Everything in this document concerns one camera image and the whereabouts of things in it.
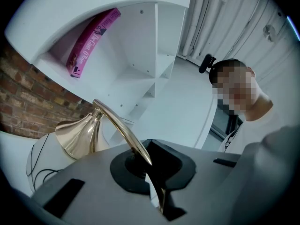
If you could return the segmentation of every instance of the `red brick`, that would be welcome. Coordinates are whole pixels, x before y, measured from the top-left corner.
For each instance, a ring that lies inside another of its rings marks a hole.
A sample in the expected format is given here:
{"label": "red brick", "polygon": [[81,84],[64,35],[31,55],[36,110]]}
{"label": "red brick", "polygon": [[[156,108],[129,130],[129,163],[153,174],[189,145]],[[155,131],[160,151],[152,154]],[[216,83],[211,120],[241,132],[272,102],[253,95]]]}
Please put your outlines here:
{"label": "red brick", "polygon": [[71,114],[72,114],[72,111],[70,111],[69,109],[66,109],[64,107],[57,106],[57,105],[55,105],[51,111],[54,112],[54,113],[58,113],[60,115],[63,115],[65,117],[70,117]]}
{"label": "red brick", "polygon": [[0,114],[0,121],[1,123],[13,124],[15,126],[21,125],[21,120],[7,116],[5,114]]}
{"label": "red brick", "polygon": [[28,130],[25,130],[23,128],[18,128],[18,127],[12,127],[12,133],[15,135],[18,135],[18,136],[30,137],[30,138],[35,138],[35,139],[39,139],[45,135],[44,133],[28,131]]}
{"label": "red brick", "polygon": [[17,68],[11,66],[8,60],[0,58],[0,69],[17,83],[21,84],[25,88],[31,89],[33,80],[24,73],[19,72]]}
{"label": "red brick", "polygon": [[7,102],[9,100],[9,95],[6,92],[0,90],[0,100],[2,102]]}
{"label": "red brick", "polygon": [[22,127],[29,130],[38,131],[40,126],[31,122],[23,121]]}
{"label": "red brick", "polygon": [[53,108],[53,105],[51,103],[35,96],[34,94],[32,94],[31,92],[29,92],[27,90],[22,89],[21,91],[18,91],[17,94],[18,94],[18,96],[25,99],[26,101],[31,102],[39,107],[46,108],[49,110],[51,110]]}
{"label": "red brick", "polygon": [[38,82],[42,82],[45,79],[45,75],[40,72],[35,66],[31,66],[28,75]]}
{"label": "red brick", "polygon": [[13,108],[11,106],[6,105],[6,104],[0,104],[0,112],[12,115],[13,114]]}
{"label": "red brick", "polygon": [[81,114],[88,114],[88,113],[91,113],[92,111],[94,110],[93,107],[82,107],[81,110],[80,110],[80,113]]}
{"label": "red brick", "polygon": [[24,100],[20,100],[18,98],[15,97],[10,97],[8,100],[8,104],[15,106],[15,107],[24,107],[25,106],[25,101]]}
{"label": "red brick", "polygon": [[26,111],[30,114],[37,115],[37,116],[43,116],[45,113],[45,111],[43,109],[35,107],[31,104],[27,104]]}
{"label": "red brick", "polygon": [[0,130],[6,133],[11,133],[11,125],[0,123]]}
{"label": "red brick", "polygon": [[48,89],[42,87],[41,85],[39,85],[36,82],[32,86],[32,91],[48,101],[53,97],[52,92],[50,92]]}
{"label": "red brick", "polygon": [[0,69],[12,79],[15,79],[15,75],[18,72],[18,69],[12,67],[9,61],[3,57],[0,57]]}
{"label": "red brick", "polygon": [[75,118],[75,119],[81,119],[81,118],[84,118],[86,115],[75,112],[75,113],[73,113],[72,117]]}
{"label": "red brick", "polygon": [[4,75],[2,76],[2,78],[0,80],[0,86],[12,94],[15,94],[17,92],[17,88],[18,88],[18,85],[15,84],[13,82],[13,80],[11,80],[10,78],[8,78]]}
{"label": "red brick", "polygon": [[66,91],[64,98],[70,102],[78,103],[81,98],[73,94],[72,92]]}
{"label": "red brick", "polygon": [[37,123],[37,124],[45,125],[45,126],[49,126],[49,127],[56,126],[56,124],[57,124],[57,122],[47,120],[44,118],[40,118],[37,116],[32,116],[31,114],[26,113],[24,111],[14,111],[14,117],[20,118],[23,121]]}
{"label": "red brick", "polygon": [[56,82],[49,79],[47,76],[45,76],[45,74],[39,71],[36,67],[32,66],[28,74],[30,77],[40,82],[43,86],[45,86],[50,91],[53,91],[59,95],[64,95],[65,89],[60,85],[58,85]]}
{"label": "red brick", "polygon": [[27,89],[31,89],[33,86],[34,81],[28,77],[27,75],[21,73],[21,72],[17,72],[15,74],[15,81],[19,84],[21,84],[23,87],[27,88]]}
{"label": "red brick", "polygon": [[85,101],[85,100],[82,100],[82,101],[81,101],[81,105],[83,105],[83,106],[85,106],[85,107],[88,107],[88,108],[93,107],[93,104],[92,104],[92,103],[89,103],[89,102],[87,102],[87,101]]}
{"label": "red brick", "polygon": [[54,81],[43,82],[42,84],[49,90],[55,92],[56,94],[64,95],[65,93],[65,89]]}
{"label": "red brick", "polygon": [[8,41],[5,42],[3,46],[3,53],[7,58],[10,58],[12,54],[15,52],[15,49],[8,43]]}
{"label": "red brick", "polygon": [[70,118],[62,117],[62,116],[56,115],[56,114],[51,113],[51,112],[47,112],[45,114],[45,118],[55,120],[55,121],[68,121],[68,120],[70,120]]}
{"label": "red brick", "polygon": [[11,55],[12,63],[17,66],[22,72],[27,72],[31,65],[16,51]]}
{"label": "red brick", "polygon": [[53,102],[57,103],[58,105],[63,106],[65,103],[65,100],[61,97],[54,97]]}
{"label": "red brick", "polygon": [[80,109],[79,104],[76,104],[76,103],[70,103],[68,108],[71,110],[79,110]]}
{"label": "red brick", "polygon": [[53,133],[55,132],[55,128],[53,127],[40,127],[39,131],[42,133]]}

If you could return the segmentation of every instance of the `gold lamp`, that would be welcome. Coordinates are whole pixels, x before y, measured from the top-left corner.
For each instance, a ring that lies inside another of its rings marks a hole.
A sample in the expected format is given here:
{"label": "gold lamp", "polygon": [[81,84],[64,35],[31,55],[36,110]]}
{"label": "gold lamp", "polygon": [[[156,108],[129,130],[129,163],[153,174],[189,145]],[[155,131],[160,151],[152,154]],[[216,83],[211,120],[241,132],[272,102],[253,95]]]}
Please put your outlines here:
{"label": "gold lamp", "polygon": [[80,159],[95,152],[98,142],[101,143],[101,149],[108,148],[104,137],[98,137],[99,128],[102,126],[101,119],[106,116],[123,135],[132,151],[152,165],[147,150],[121,118],[97,99],[93,101],[93,105],[94,111],[81,120],[63,121],[57,125],[55,134],[65,152],[74,159]]}

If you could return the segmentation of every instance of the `book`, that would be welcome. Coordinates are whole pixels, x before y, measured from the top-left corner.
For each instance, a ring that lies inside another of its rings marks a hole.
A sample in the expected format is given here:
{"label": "book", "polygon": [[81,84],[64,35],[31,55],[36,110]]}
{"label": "book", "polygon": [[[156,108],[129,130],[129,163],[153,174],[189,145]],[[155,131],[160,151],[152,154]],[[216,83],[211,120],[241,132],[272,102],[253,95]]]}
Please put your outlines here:
{"label": "book", "polygon": [[117,8],[107,10],[95,16],[84,29],[67,60],[67,69],[72,77],[80,78],[94,47],[120,16],[121,13]]}

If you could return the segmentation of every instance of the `man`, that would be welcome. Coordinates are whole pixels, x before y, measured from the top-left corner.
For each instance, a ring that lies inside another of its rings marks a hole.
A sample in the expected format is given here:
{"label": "man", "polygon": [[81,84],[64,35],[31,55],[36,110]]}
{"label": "man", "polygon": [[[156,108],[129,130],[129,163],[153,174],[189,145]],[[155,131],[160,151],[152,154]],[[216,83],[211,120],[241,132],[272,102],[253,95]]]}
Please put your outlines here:
{"label": "man", "polygon": [[229,110],[242,113],[246,119],[225,138],[219,151],[241,154],[249,143],[260,142],[282,127],[272,101],[260,89],[250,67],[235,59],[220,61],[211,68],[209,78]]}

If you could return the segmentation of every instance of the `book spine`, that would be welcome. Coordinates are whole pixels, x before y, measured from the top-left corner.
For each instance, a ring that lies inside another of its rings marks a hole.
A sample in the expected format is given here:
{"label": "book spine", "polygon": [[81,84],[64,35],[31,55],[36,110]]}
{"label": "book spine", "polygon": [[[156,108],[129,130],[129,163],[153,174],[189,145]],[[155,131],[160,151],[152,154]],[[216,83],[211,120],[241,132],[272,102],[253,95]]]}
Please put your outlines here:
{"label": "book spine", "polygon": [[97,15],[85,28],[67,60],[67,69],[72,77],[80,78],[94,47],[120,15],[117,8],[108,10]]}

